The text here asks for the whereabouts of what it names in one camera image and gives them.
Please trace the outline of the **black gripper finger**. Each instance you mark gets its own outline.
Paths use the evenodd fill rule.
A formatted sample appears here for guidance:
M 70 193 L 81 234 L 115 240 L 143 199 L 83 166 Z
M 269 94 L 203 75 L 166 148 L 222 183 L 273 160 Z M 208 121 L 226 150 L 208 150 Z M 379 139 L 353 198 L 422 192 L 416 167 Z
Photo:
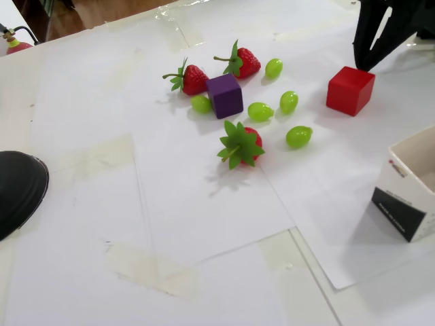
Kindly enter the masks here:
M 389 49 L 393 52 L 410 36 L 428 29 L 428 1 L 391 1 L 371 48 L 375 45 L 375 41 L 384 37 Z
M 375 41 L 371 48 L 390 3 L 391 1 L 360 1 L 360 14 L 353 41 L 357 69 L 372 69 L 391 53 L 384 37 Z

